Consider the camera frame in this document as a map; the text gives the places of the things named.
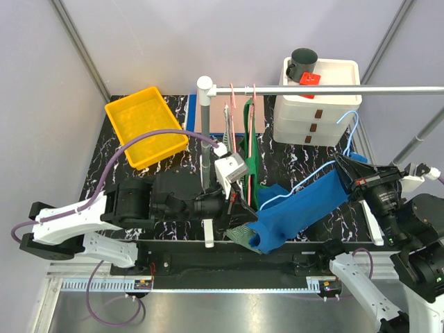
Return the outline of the black marbled mat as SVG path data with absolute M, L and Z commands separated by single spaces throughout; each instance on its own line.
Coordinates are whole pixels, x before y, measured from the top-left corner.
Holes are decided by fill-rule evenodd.
M 299 146 L 280 144 L 273 141 L 273 108 L 275 97 L 264 99 L 265 130 L 258 135 L 259 183 L 264 186 L 278 184 L 287 190 L 303 180 L 311 172 L 327 162 L 332 154 L 341 152 L 348 136 L 344 135 L 335 147 Z M 80 199 L 89 198 L 99 182 L 109 159 L 119 149 L 120 143 L 109 119 L 104 119 L 101 131 L 96 139 L 89 169 L 80 194 Z M 107 182 L 113 184 L 126 178 L 150 176 L 168 169 L 180 169 L 190 173 L 199 171 L 200 142 L 190 138 L 185 151 L 163 160 L 143 171 L 131 168 L 125 156 L 113 166 Z M 197 223 L 172 222 L 157 223 L 153 230 L 129 229 L 120 231 L 106 230 L 104 235 L 114 239 L 159 239 L 174 241 L 201 241 L 203 227 Z M 345 203 L 319 222 L 305 229 L 297 236 L 297 241 L 327 241 L 341 239 L 344 242 L 369 242 L 370 233 L 364 211 L 358 202 Z

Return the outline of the blue tank top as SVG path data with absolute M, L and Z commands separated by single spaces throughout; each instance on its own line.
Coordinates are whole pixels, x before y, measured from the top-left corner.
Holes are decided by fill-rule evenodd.
M 313 177 L 306 177 L 292 191 L 278 184 L 258 190 L 257 221 L 246 225 L 253 231 L 247 241 L 252 250 L 270 253 L 349 200 L 336 169 L 306 186 Z

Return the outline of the white grey rack post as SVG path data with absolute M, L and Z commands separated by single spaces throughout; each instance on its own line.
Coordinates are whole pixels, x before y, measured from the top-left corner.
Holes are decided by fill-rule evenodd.
M 210 137 L 210 104 L 211 97 L 208 96 L 213 82 L 209 76 L 201 76 L 197 80 L 198 97 L 200 104 L 201 135 Z M 204 191 L 210 188 L 210 144 L 201 142 L 200 157 L 201 183 Z

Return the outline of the white drawer unit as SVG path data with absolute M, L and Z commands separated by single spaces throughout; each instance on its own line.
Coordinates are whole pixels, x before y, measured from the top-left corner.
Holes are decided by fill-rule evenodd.
M 314 67 L 320 85 L 359 85 L 353 60 L 320 59 Z M 273 112 L 273 139 L 279 143 L 336 146 L 359 109 L 360 95 L 319 95 L 306 98 L 278 95 Z

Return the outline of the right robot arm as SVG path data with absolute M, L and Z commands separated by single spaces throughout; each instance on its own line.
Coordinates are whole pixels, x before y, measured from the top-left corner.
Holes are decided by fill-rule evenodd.
M 337 239 L 316 251 L 313 263 L 317 271 L 338 277 L 373 319 L 377 332 L 442 332 L 443 199 L 431 194 L 402 198 L 414 178 L 439 178 L 439 172 L 425 164 L 409 164 L 405 169 L 375 166 L 342 154 L 336 154 L 334 161 L 345 192 L 369 206 L 388 245 L 396 250 L 390 259 L 402 283 L 408 312 L 380 292 Z

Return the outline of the dark grey mug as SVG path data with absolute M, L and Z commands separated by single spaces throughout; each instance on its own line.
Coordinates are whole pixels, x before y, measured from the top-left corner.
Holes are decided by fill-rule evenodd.
M 308 48 L 299 48 L 292 52 L 291 62 L 286 75 L 293 82 L 299 83 L 304 73 L 312 73 L 318 61 L 318 54 Z

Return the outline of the light blue wire hanger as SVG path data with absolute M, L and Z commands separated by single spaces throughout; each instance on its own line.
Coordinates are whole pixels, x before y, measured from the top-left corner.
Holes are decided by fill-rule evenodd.
M 354 116 L 354 120 L 355 120 L 355 124 L 352 127 L 352 130 L 350 131 L 348 140 L 347 140 L 347 144 L 345 147 L 345 150 L 342 152 L 342 154 L 346 157 L 350 157 L 352 154 L 352 150 L 351 150 L 351 145 L 352 145 L 352 137 L 357 129 L 357 126 L 359 125 L 359 114 L 356 110 L 349 110 L 346 113 L 344 113 L 339 120 L 336 122 L 336 124 L 340 124 L 349 114 L 353 114 Z M 268 199 L 267 201 L 265 201 L 260 207 L 259 207 L 259 211 L 262 211 L 268 204 L 273 203 L 274 201 L 276 201 L 279 198 L 288 198 L 290 196 L 292 196 L 294 194 L 294 192 L 299 189 L 303 184 L 305 184 L 308 180 L 311 180 L 318 172 L 322 171 L 325 167 L 333 164 L 334 161 L 329 161 L 326 162 L 324 164 L 322 164 L 320 167 L 318 167 L 314 172 L 312 172 L 311 174 L 309 174 L 306 178 L 304 178 L 303 180 L 301 180 L 298 184 L 296 184 L 295 186 L 293 186 L 290 190 L 290 192 L 288 194 L 279 194 L 277 196 L 274 196 L 270 199 Z

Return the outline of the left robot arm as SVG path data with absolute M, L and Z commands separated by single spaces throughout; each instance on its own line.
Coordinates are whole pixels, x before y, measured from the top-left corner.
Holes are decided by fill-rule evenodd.
M 53 261 L 86 256 L 141 275 L 150 265 L 147 249 L 104 237 L 99 231 L 152 230 L 157 222 L 209 221 L 215 231 L 223 232 L 231 223 L 257 220 L 238 183 L 204 191 L 198 175 L 179 170 L 123 180 L 100 192 L 85 210 L 79 207 L 79 203 L 61 208 L 33 203 L 29 217 L 35 225 L 23 235 L 20 249 Z

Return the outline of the yellow plastic bin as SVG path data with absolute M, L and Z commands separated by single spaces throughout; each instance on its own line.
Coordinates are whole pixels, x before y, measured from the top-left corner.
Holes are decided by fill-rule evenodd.
M 154 130 L 182 128 L 156 87 L 113 101 L 105 111 L 121 145 Z M 155 135 L 133 144 L 125 154 L 129 165 L 141 171 L 184 151 L 188 143 L 186 135 Z

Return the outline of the red plastic block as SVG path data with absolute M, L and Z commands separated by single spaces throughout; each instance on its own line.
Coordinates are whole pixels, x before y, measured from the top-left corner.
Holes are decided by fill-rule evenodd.
M 299 85 L 319 85 L 321 81 L 321 75 L 304 72 L 299 80 Z

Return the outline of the green white striped tank top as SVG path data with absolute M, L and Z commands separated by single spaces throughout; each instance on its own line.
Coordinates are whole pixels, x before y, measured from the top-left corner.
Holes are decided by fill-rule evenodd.
M 253 248 L 250 245 L 250 240 L 256 236 L 256 232 L 249 228 L 246 224 L 240 225 L 236 228 L 229 229 L 225 232 L 225 235 L 236 244 L 239 244 L 249 250 L 256 253 L 261 253 L 260 250 Z

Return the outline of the blue framed pink board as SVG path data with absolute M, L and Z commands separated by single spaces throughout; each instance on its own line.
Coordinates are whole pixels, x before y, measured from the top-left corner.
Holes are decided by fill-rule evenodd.
M 243 136 L 244 130 L 244 106 L 249 100 L 248 96 L 235 96 L 236 109 L 234 110 L 234 129 L 236 136 Z M 212 98 L 210 106 L 210 134 L 222 135 L 225 132 L 225 116 L 223 109 L 227 105 L 230 107 L 229 96 L 216 96 Z M 201 114 L 198 95 L 191 94 L 189 96 L 186 130 L 201 132 Z M 265 131 L 265 115 L 264 115 L 264 97 L 257 97 L 257 105 L 255 108 L 255 130 L 257 134 L 263 134 Z

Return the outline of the white rack foot bar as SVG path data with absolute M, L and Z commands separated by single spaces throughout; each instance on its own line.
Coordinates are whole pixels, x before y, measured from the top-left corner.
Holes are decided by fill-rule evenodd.
M 214 247 L 213 220 L 203 219 L 204 244 L 206 248 Z

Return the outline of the metal clothes rail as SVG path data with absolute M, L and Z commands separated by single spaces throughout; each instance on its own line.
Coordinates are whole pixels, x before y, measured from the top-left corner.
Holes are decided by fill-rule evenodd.
M 268 87 L 213 87 L 208 92 L 209 97 L 218 95 L 420 95 L 443 94 L 441 86 L 414 87 L 380 87 L 374 85 L 298 85 L 298 86 L 268 86 Z

